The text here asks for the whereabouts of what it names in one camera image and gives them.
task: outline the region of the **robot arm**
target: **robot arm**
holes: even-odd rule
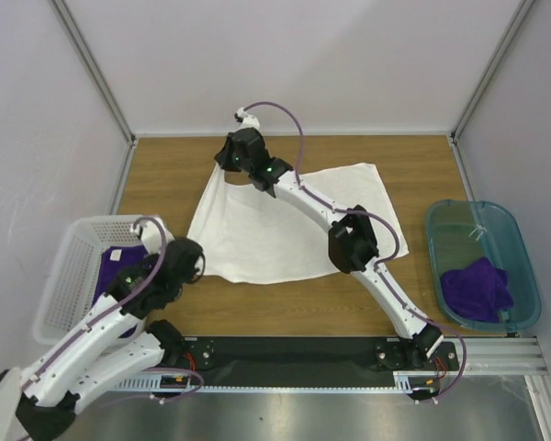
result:
[[[204,271],[199,267],[204,263],[200,245],[184,237],[175,239],[168,231],[163,261],[158,263],[161,226],[161,220],[155,220],[133,229],[150,255],[140,264],[120,270],[92,310],[47,354],[21,372],[17,418],[33,440],[57,438],[76,414],[115,384],[146,368],[173,366],[184,354],[182,335],[169,322],[161,321],[98,359],[119,335],[151,311],[177,300],[183,284],[196,282]],[[151,282],[145,285],[148,278]]]
[[[273,198],[280,198],[302,211],[329,236],[329,258],[342,272],[359,280],[392,321],[399,337],[410,340],[424,359],[429,359],[443,341],[441,331],[426,322],[426,315],[409,299],[379,257],[377,239],[365,209],[352,209],[310,187],[285,161],[270,156],[256,119],[239,110],[235,118],[241,127],[229,133],[215,156],[220,168],[246,172],[253,185]],[[364,215],[353,214],[363,211]]]

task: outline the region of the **wooden surface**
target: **wooden surface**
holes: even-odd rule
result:
[[[119,212],[159,213],[173,234],[185,235],[223,142],[140,140]],[[268,138],[267,145],[272,155],[295,162],[298,138]],[[436,321],[449,322],[433,293],[424,230],[425,212],[436,200],[465,199],[446,137],[308,137],[302,172],[360,162],[377,166],[410,248],[407,256],[388,264],[390,271],[417,306]],[[245,177],[229,174],[228,180],[246,184]],[[152,318],[165,318],[182,333],[198,335],[395,334],[367,291],[342,274],[267,286],[204,277]]]

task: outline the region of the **blue plastic tray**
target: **blue plastic tray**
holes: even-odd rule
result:
[[[512,333],[533,326],[541,315],[541,299],[523,237],[511,213],[491,202],[442,200],[426,213],[434,289],[443,313],[461,326],[490,333]],[[500,323],[465,319],[445,303],[441,275],[463,269],[480,257],[508,271],[514,307],[500,312]]]

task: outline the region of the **purple cloth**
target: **purple cloth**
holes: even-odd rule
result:
[[[466,269],[452,269],[441,276],[444,301],[464,319],[500,322],[499,311],[514,306],[508,273],[481,257]]]
[[[115,250],[120,250],[119,260],[110,260],[110,256]],[[96,292],[92,299],[92,305],[96,303],[96,300],[106,291],[107,286],[114,277],[117,276],[118,271],[127,266],[138,264],[147,255],[147,251],[143,245],[138,246],[112,246],[108,248],[100,256],[100,272],[98,273],[98,281],[96,283]],[[137,327],[133,327],[126,331],[120,338],[128,338],[135,333]]]

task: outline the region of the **white cloth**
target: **white cloth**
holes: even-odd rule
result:
[[[374,165],[355,164],[303,177],[339,204],[359,204],[388,221],[400,238],[399,256],[408,253],[398,218]],[[392,254],[394,240],[389,231],[378,222],[372,225],[380,256]],[[204,248],[205,274],[230,282],[269,284],[338,272],[328,257],[327,233],[319,225],[251,184],[227,184],[224,171],[217,165],[187,236]]]

